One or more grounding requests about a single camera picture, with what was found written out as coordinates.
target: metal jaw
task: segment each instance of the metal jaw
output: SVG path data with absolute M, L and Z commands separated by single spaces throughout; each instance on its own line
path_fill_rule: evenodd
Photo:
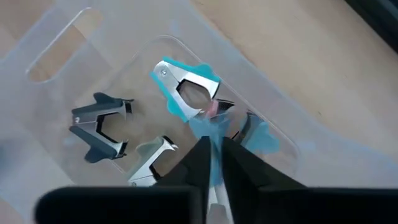
M 126 119 L 131 113 L 131 102 L 112 98 L 104 93 L 95 93 L 96 103 L 72 110 L 73 125 L 69 130 L 89 144 L 90 150 L 85 160 L 94 163 L 102 159 L 117 159 L 125 156 L 127 141 L 116 142 L 101 132 L 102 122 L 106 115 L 119 113 Z
M 221 82 L 208 65 L 191 67 L 169 58 L 164 58 L 155 66 L 151 77 L 165 95 L 167 109 L 170 113 L 179 116 L 183 122 L 196 116 L 201 109 L 192 108 L 183 100 L 178 92 L 182 82 L 190 81 L 202 86 L 209 92 L 211 99 L 215 97 Z
M 176 149 L 178 147 L 166 136 L 156 137 L 151 142 L 137 146 L 137 151 L 142 158 L 141 162 L 128 173 L 129 185 L 139 187 L 154 185 L 160 179 L 160 175 L 152 164 L 163 152 Z

